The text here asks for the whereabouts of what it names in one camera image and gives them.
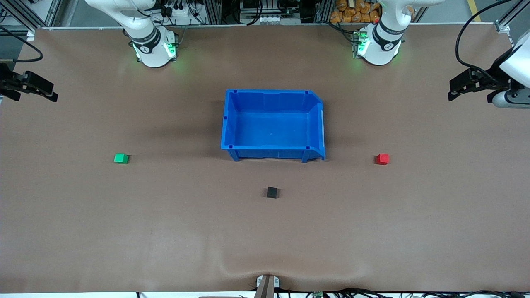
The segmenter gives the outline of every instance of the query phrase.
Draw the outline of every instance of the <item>yellow tape stripe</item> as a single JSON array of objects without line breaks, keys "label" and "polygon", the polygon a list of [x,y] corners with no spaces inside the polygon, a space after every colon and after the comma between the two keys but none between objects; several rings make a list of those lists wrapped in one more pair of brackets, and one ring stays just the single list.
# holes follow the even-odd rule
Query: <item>yellow tape stripe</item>
[{"label": "yellow tape stripe", "polygon": [[[471,15],[474,15],[475,13],[477,13],[479,10],[476,9],[476,5],[475,5],[475,0],[467,0],[467,4],[469,5],[469,9],[471,9]],[[475,22],[482,22],[480,20],[480,16],[477,15],[474,19]]]}]

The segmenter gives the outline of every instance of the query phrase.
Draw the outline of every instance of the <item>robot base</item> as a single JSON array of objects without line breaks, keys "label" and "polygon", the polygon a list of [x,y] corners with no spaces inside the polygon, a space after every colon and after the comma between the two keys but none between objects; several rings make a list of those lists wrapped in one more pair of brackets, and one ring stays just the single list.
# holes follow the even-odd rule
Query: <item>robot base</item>
[{"label": "robot base", "polygon": [[357,56],[364,58],[366,62],[374,65],[385,65],[392,61],[392,58],[398,54],[401,41],[395,47],[393,47],[392,50],[383,50],[381,46],[374,41],[373,32],[375,26],[376,25],[374,24],[369,24],[368,26],[360,29],[361,31],[366,31],[367,37],[363,43],[354,46],[357,47]]},{"label": "robot base", "polygon": [[175,32],[166,29],[165,27],[157,27],[160,31],[160,41],[153,48],[152,52],[149,54],[143,53],[141,50],[138,50],[136,47],[136,56],[138,61],[143,62],[148,67],[162,67],[166,65],[169,61],[176,59],[177,51],[177,42],[175,38]]}]

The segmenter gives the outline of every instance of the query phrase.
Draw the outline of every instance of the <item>red cube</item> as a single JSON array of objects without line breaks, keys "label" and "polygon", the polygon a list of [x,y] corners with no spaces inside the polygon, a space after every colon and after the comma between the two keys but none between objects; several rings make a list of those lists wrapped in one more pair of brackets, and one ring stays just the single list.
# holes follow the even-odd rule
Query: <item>red cube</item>
[{"label": "red cube", "polygon": [[386,153],[379,154],[377,157],[375,157],[375,163],[382,164],[382,165],[386,165],[390,163],[390,155]]}]

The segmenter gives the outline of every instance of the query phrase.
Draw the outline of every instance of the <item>blue plastic container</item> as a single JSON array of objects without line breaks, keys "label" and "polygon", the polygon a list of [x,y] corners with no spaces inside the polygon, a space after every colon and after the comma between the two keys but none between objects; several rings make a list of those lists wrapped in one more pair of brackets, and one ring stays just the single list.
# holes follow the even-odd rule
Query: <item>blue plastic container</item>
[{"label": "blue plastic container", "polygon": [[322,100],[304,90],[227,90],[221,149],[241,158],[325,158]]}]

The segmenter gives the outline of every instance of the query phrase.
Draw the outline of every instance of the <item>brown table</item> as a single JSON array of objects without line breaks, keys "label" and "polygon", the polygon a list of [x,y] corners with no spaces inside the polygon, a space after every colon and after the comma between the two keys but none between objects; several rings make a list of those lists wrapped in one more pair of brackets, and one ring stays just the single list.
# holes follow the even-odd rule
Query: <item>brown table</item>
[{"label": "brown table", "polygon": [[[459,29],[411,26],[383,67],[328,27],[189,29],[161,69],[118,30],[38,31],[44,60],[16,69],[59,101],[1,106],[0,291],[248,290],[267,273],[295,290],[528,290],[530,112],[447,101]],[[462,42],[483,67],[510,46],[493,25]],[[314,90],[327,160],[231,161],[230,88]]]}]

